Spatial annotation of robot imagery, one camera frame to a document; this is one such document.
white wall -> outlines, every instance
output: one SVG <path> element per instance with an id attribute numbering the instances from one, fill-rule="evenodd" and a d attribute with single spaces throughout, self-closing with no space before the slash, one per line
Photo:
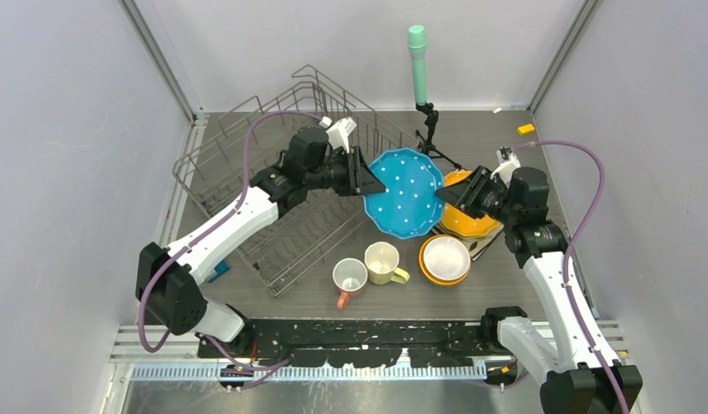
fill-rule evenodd
<path id="1" fill-rule="evenodd" d="M 375 108 L 412 109 L 407 28 L 418 23 L 438 107 L 525 107 L 582 0 L 139 3 L 187 95 L 225 111 L 274 97 L 308 63 Z"/>
<path id="2" fill-rule="evenodd" d="M 185 132 L 116 1 L 0 2 L 0 413 L 97 412 Z"/>
<path id="3" fill-rule="evenodd" d="M 542 139 L 605 162 L 578 255 L 651 412 L 708 412 L 708 0 L 603 2 L 536 120 Z M 595 169 L 568 149 L 548 157 L 575 228 Z"/>

dish rack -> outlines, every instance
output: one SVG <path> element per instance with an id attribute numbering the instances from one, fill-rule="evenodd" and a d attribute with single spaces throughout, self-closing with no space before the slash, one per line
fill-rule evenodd
<path id="1" fill-rule="evenodd" d="M 292 87 L 266 103 L 253 96 L 219 118 L 220 131 L 176 161 L 173 176 L 189 199 L 212 217 L 234 201 L 242 185 L 244 136 L 255 119 L 277 110 L 306 110 L 334 122 L 351 116 L 358 127 L 349 136 L 367 162 L 382 152 L 416 147 L 417 139 L 311 65 L 292 75 Z M 249 176 L 278 161 L 290 138 L 315 121 L 307 116 L 273 116 L 253 133 Z M 361 226 L 367 216 L 360 197 L 338 197 L 331 190 L 311 191 L 305 202 L 244 241 L 237 251 L 257 270 L 273 296 L 282 295 L 333 248 Z"/>

black tripod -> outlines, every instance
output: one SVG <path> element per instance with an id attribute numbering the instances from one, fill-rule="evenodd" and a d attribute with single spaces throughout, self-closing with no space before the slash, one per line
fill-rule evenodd
<path id="1" fill-rule="evenodd" d="M 417 150 L 429 156 L 432 160 L 443 159 L 452 164 L 456 170 L 462 170 L 462 165 L 443 154 L 442 151 L 437 149 L 435 144 L 432 143 L 432 137 L 435 135 L 435 126 L 437 125 L 437 121 L 440 119 L 440 112 L 435 110 L 435 106 L 432 103 L 425 103 L 424 105 L 415 104 L 415 108 L 427 116 L 424 120 L 424 124 L 427 127 L 427 138 L 420 134 L 419 129 L 415 131 L 415 135 L 420 140 L 417 144 Z"/>

pink mug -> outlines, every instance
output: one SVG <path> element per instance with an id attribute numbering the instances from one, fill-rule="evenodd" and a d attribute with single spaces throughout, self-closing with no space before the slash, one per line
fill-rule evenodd
<path id="1" fill-rule="evenodd" d="M 367 267 L 360 260 L 347 258 L 336 263 L 333 268 L 333 283 L 341 291 L 338 309 L 343 309 L 351 298 L 356 298 L 367 287 Z"/>

mug handle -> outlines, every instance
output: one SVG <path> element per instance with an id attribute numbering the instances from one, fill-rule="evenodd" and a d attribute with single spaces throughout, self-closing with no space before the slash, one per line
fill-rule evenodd
<path id="1" fill-rule="evenodd" d="M 336 307 L 342 310 L 346 307 L 349 300 L 351 300 L 351 297 L 348 296 L 348 292 L 341 292 L 341 296 L 338 297 L 338 303 L 336 304 Z"/>
<path id="2" fill-rule="evenodd" d="M 407 273 L 404 269 L 400 269 L 397 267 L 394 269 L 394 273 L 392 273 L 392 282 L 397 282 L 397 283 L 407 283 L 410 280 L 410 274 Z"/>

